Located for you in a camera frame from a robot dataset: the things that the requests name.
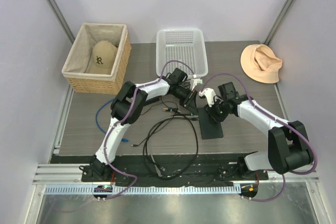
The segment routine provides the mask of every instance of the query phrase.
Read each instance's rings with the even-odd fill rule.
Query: white wall
[[[133,43],[163,28],[198,27],[207,41],[265,41],[285,0],[56,0],[72,32],[82,22],[125,23]]]
[[[48,161],[67,90],[70,42],[45,0],[0,0],[0,216],[21,223]]]
[[[271,48],[283,59],[279,88],[290,119],[302,121],[335,209],[336,0],[296,0]]]

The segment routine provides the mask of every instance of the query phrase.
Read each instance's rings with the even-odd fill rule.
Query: tan hat
[[[111,74],[118,49],[109,41],[98,42],[92,50],[87,73]]]
[[[263,83],[279,81],[282,60],[266,45],[250,45],[241,53],[240,64],[250,78]]]

